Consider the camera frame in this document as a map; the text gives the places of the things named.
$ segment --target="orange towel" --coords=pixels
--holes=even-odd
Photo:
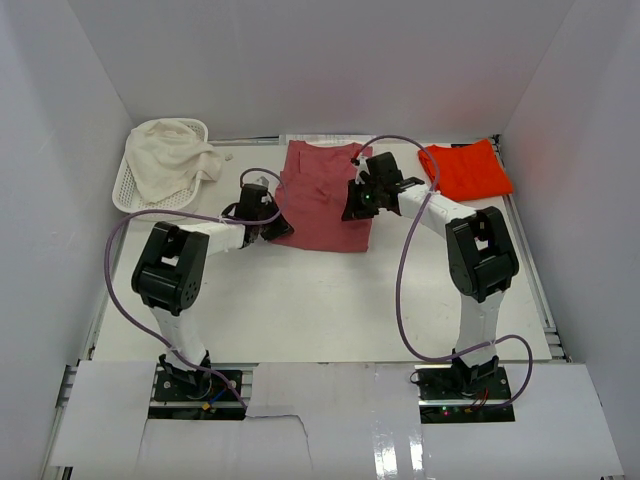
[[[440,166],[443,195],[456,202],[497,197],[513,193],[513,185],[504,172],[489,140],[480,140],[466,147],[427,147]],[[420,163],[431,181],[435,169],[424,152],[418,152]]]

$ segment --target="white table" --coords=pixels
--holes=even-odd
[[[287,147],[218,149],[222,154],[233,154],[233,159],[225,163],[216,184],[205,183],[198,213],[218,215],[237,201],[238,176],[246,168],[279,172]],[[395,155],[405,177],[426,178],[415,147],[393,144],[375,148],[376,153],[383,151]],[[509,220],[502,198],[468,204],[496,206]],[[139,220],[130,225],[114,287],[134,317],[157,330],[154,317],[131,290],[131,275],[152,225]],[[394,314],[394,281],[409,225],[408,219],[382,213],[373,222],[369,251],[364,254],[311,252],[260,241],[241,251],[209,257],[200,295],[192,308],[212,362],[414,360],[400,340]],[[498,335],[522,335],[537,360],[550,359],[533,288],[523,270],[521,266],[505,296]],[[417,230],[409,253],[403,313],[408,336],[418,351],[432,356],[451,353],[458,337],[460,296],[449,277],[445,242],[426,228]],[[130,325],[109,302],[94,359],[151,360],[161,353],[163,346],[157,340]],[[501,360],[526,359],[524,348],[515,341],[498,345],[498,354]]]

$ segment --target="white towel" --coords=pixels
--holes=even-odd
[[[140,195],[151,203],[189,188],[200,171],[203,179],[217,180],[222,169],[213,147],[172,119],[150,120],[131,130],[124,157]]]

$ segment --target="white panel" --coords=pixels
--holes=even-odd
[[[310,480],[300,421],[295,417],[242,422],[149,420],[135,480],[205,478]]]
[[[31,479],[102,299],[131,123],[64,0],[0,5],[0,111],[0,477]]]
[[[511,388],[525,365],[508,365]],[[622,469],[584,365],[536,365],[515,423],[423,425],[435,480],[597,480]]]
[[[424,479],[411,364],[263,363],[247,416],[295,416],[314,478]]]
[[[637,2],[578,1],[505,131],[507,170],[554,318],[640,477]]]
[[[573,0],[71,0],[134,120],[501,132]]]
[[[51,465],[132,474],[155,373],[155,362],[80,362]]]

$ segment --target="white wall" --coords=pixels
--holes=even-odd
[[[103,292],[130,119],[65,0],[0,2],[0,478],[40,473]]]
[[[446,136],[504,129],[573,0],[70,3],[136,122]]]
[[[578,0],[504,132],[504,154],[561,338],[587,363],[631,479],[640,478],[639,135],[640,4]]]

